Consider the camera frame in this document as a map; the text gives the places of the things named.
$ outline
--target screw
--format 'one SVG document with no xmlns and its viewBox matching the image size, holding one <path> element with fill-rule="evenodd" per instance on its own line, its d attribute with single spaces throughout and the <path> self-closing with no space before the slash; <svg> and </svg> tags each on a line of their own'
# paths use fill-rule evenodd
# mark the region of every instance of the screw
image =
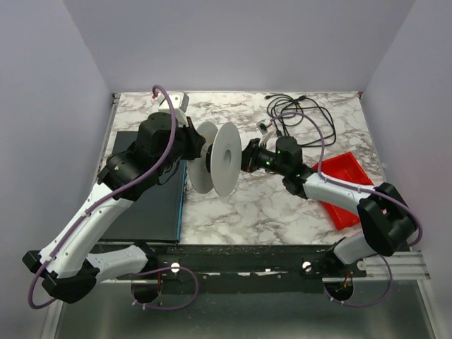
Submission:
<svg viewBox="0 0 452 339">
<path fill-rule="evenodd" d="M 356 266 L 358 267 L 358 270 L 366 270 L 367 267 L 366 263 L 363 262 L 362 260 L 358 261 L 356 263 Z"/>
<path fill-rule="evenodd" d="M 302 268 L 304 269 L 304 272 L 310 272 L 311 271 L 311 263 L 309 261 L 305 261 L 302 264 Z"/>
</svg>

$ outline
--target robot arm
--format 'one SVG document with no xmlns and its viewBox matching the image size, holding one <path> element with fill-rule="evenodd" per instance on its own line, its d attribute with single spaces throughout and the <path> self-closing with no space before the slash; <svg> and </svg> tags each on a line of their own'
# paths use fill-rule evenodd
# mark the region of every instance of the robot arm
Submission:
<svg viewBox="0 0 452 339">
<path fill-rule="evenodd" d="M 374 254 L 391 256 L 416 231 L 417 225 L 406 210 L 381 198 L 388 196 L 406 205 L 393 185 L 385 182 L 374 187 L 339 179 L 331 180 L 339 185 L 332 184 L 329 176 L 320 175 L 303 163 L 302 147 L 293 137 L 279 137 L 275 148 L 271 152 L 258 138 L 251 140 L 242 154 L 242 170 L 254 172 L 263 168 L 280 174 L 291 194 L 331 203 L 360 217 L 362 232 L 342 239 L 329 252 L 334 265 L 349 265 Z"/>
<path fill-rule="evenodd" d="M 158 177 L 172 164 L 201 156 L 206 140 L 197 134 L 189 117 L 185 122 L 176 128 L 171 151 L 154 173 L 85 215 L 95 201 L 142 176 L 161 158 L 170 137 L 171 116 L 165 112 L 151 114 L 140 124 L 136 141 L 125 152 L 109 157 L 85 203 L 63 231 L 41 251 L 29 251 L 24 255 L 23 262 L 29 270 L 33 273 L 42 270 L 42 286 L 49 295 L 68 303 L 77 302 L 103 280 L 138 273 L 147 264 L 155 267 L 156 255 L 146 244 L 104 254 L 89 252 L 112 222 L 144 191 L 155 186 Z M 81 216 L 87 218 L 71 230 Z M 62 246 L 55 251 L 64 238 Z"/>
</svg>

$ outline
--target gray wall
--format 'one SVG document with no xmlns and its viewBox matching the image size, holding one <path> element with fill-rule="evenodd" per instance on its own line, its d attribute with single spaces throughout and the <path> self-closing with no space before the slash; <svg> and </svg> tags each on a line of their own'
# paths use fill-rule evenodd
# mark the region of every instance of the gray wall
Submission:
<svg viewBox="0 0 452 339">
<path fill-rule="evenodd" d="M 363 90 L 414 0 L 65 0 L 113 91 Z"/>
<path fill-rule="evenodd" d="M 21 258 L 88 193 L 111 95 L 61 0 L 3 3 L 0 50 L 0 337 L 38 338 L 47 310 L 28 307 Z"/>
<path fill-rule="evenodd" d="M 452 333 L 452 2 L 417 0 L 364 93 L 386 175 L 424 223 L 436 297 Z"/>
</svg>

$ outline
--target metal floor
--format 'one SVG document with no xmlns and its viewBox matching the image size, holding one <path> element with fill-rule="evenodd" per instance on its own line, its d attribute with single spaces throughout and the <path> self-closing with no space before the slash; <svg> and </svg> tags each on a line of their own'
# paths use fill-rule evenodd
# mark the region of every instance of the metal floor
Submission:
<svg viewBox="0 0 452 339">
<path fill-rule="evenodd" d="M 350 301 L 376 299 L 387 282 L 356 282 Z M 66 304 L 56 338 L 433 338 L 415 281 L 395 281 L 391 296 L 364 309 L 341 307 L 325 295 L 200 295 L 181 311 L 131 306 L 130 285 L 101 284 Z M 164 296 L 165 306 L 188 298 Z"/>
</svg>

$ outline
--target marble surface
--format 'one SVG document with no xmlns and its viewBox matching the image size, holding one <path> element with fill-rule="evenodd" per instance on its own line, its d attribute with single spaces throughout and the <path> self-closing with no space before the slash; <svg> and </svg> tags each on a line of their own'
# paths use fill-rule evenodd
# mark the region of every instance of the marble surface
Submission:
<svg viewBox="0 0 452 339">
<path fill-rule="evenodd" d="M 189 115 L 195 126 L 212 121 L 221 126 L 236 124 L 242 148 L 260 136 L 256 122 L 266 119 L 268 93 L 193 92 Z M 379 162 L 372 145 L 361 105 L 356 93 L 307 94 L 328 108 L 333 116 L 338 139 L 326 149 L 325 159 L 353 152 L 364 171 L 375 184 L 382 182 Z M 123 93 L 114 118 L 104 160 L 111 153 L 118 131 L 137 131 L 138 125 L 155 111 L 156 102 L 150 93 Z M 317 111 L 309 113 L 328 133 L 330 127 Z M 290 129 L 299 143 L 318 138 L 308 122 Z M 274 139 L 268 144 L 274 149 Z M 304 161 L 314 165 L 320 148 L 305 148 Z M 286 192 L 281 177 L 257 171 L 242 172 L 235 190 L 220 198 L 212 190 L 201 195 L 187 182 L 182 215 L 181 242 L 184 244 L 332 244 L 359 231 L 359 225 L 337 231 L 326 211 L 317 201 L 305 201 Z"/>
</svg>

